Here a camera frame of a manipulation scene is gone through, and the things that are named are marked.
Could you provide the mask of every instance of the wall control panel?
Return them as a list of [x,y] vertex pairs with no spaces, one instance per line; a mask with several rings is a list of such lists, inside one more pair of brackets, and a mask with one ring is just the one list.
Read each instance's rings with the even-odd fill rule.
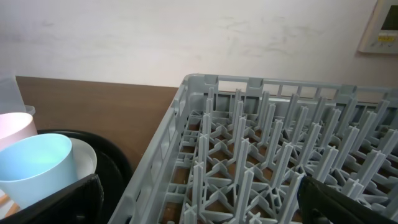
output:
[[398,0],[378,0],[358,50],[398,54]]

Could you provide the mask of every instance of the light blue cup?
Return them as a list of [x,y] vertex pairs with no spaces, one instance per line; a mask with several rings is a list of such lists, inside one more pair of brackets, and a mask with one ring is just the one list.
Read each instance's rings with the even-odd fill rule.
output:
[[0,189],[26,208],[76,182],[72,142],[61,134],[40,134],[0,151]]

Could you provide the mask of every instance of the pink cup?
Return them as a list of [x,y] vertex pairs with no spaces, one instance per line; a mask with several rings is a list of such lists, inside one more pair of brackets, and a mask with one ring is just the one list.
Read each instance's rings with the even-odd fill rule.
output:
[[0,114],[0,151],[19,140],[37,135],[32,115],[28,113]]

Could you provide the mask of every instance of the dish rack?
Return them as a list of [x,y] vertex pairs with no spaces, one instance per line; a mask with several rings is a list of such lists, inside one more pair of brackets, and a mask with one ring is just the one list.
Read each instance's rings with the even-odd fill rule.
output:
[[300,223],[305,175],[398,220],[397,108],[398,89],[187,75],[109,223]]

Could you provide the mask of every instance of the brown countertop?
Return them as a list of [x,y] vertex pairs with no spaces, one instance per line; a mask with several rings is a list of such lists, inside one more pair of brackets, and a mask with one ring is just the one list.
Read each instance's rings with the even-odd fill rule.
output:
[[177,88],[17,77],[37,129],[77,129],[121,148],[135,170]]

